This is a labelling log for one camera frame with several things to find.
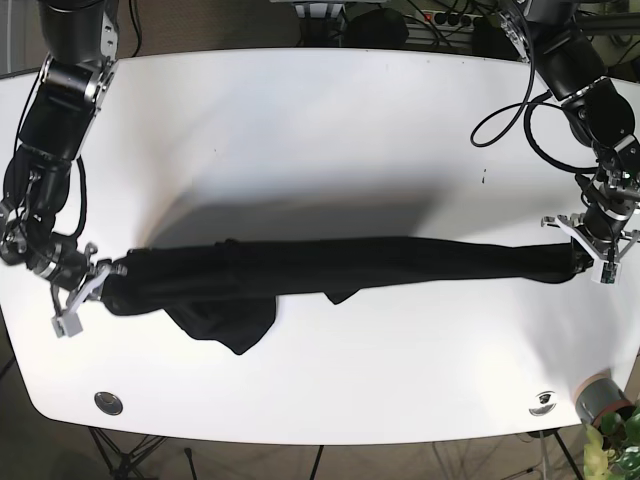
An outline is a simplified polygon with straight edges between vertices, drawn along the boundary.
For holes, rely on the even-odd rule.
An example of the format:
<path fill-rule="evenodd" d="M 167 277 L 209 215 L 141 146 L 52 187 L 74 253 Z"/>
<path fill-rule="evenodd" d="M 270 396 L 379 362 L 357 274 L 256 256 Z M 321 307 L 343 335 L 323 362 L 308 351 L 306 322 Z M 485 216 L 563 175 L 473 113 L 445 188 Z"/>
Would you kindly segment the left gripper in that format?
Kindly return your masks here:
<path fill-rule="evenodd" d="M 639 242 L 638 232 L 624 232 L 639 206 L 638 178 L 624 170 L 599 170 L 591 177 L 577 173 L 575 181 L 586 205 L 581 225 L 563 215 L 543 216 L 541 226 L 564 239 L 549 252 L 563 271 L 587 271 L 595 263 L 595 282 L 615 285 L 622 259 Z M 620 239 L 627 242 L 622 249 L 616 245 Z M 596 256 L 596 250 L 607 251 Z"/>

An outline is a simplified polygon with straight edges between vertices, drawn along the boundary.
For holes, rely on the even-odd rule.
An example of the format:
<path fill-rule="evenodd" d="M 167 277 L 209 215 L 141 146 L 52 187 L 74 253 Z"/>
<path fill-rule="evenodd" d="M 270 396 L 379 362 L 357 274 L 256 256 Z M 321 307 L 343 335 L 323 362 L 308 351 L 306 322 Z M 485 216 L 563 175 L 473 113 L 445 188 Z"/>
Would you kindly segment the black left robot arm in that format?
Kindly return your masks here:
<path fill-rule="evenodd" d="M 593 281 L 613 285 L 623 258 L 638 244 L 639 233 L 625 229 L 639 207 L 639 140 L 629 102 L 608 77 L 601 57 L 576 21 L 575 1 L 502 1 L 497 15 L 505 35 L 531 78 L 547 91 L 527 92 L 516 105 L 532 150 L 548 164 L 573 174 L 586 207 L 582 214 L 545 217 L 544 227 L 558 228 L 571 239 L 577 269 L 591 269 Z M 534 110 L 555 99 L 574 137 L 593 150 L 593 167 L 565 164 L 544 152 L 531 128 Z"/>

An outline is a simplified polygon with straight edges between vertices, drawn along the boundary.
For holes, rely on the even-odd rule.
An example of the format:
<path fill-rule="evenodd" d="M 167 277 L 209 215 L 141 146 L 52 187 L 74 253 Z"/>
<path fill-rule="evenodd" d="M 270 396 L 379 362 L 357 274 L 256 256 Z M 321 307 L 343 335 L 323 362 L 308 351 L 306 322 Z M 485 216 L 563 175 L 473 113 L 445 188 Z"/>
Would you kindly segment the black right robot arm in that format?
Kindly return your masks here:
<path fill-rule="evenodd" d="M 88 210 L 81 150 L 116 73 L 118 8 L 116 1 L 40 2 L 48 55 L 3 182 L 1 259 L 49 283 L 59 337 L 81 333 L 80 306 L 99 298 L 109 275 L 126 271 L 92 262 L 95 244 L 79 246 Z"/>

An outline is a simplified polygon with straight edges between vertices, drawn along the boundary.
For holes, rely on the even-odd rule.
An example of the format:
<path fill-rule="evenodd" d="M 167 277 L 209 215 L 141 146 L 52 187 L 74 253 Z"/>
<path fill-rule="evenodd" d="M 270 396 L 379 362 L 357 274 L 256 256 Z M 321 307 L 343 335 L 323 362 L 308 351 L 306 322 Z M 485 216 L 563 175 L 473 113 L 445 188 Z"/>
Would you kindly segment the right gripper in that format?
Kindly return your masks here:
<path fill-rule="evenodd" d="M 128 274 L 127 266 L 112 259 L 93 264 L 91 257 L 97 252 L 94 244 L 89 243 L 84 251 L 78 250 L 85 226 L 86 216 L 81 215 L 76 229 L 63 235 L 49 232 L 48 225 L 37 217 L 1 216 L 1 261 L 8 266 L 24 265 L 51 284 L 54 307 L 51 323 L 58 338 L 80 334 L 83 331 L 78 315 L 80 306 L 89 298 L 100 300 L 110 277 Z M 71 292 L 65 307 L 59 299 L 60 289 Z"/>

